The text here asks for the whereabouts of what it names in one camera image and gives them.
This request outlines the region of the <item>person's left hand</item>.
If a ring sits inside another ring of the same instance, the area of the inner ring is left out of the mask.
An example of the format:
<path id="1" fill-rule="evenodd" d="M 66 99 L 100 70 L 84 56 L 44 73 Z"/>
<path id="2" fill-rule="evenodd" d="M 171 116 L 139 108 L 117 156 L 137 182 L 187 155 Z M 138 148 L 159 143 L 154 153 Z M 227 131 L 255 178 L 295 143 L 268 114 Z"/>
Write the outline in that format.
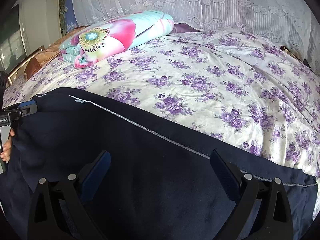
<path id="1" fill-rule="evenodd" d="M 3 145 L 3 152 L 1 153 L 1 160 L 5 163 L 10 160 L 11 150 L 12 150 L 12 139 L 14 136 L 15 136 L 15 132 L 13 129 L 11 129 L 8 140 Z"/>

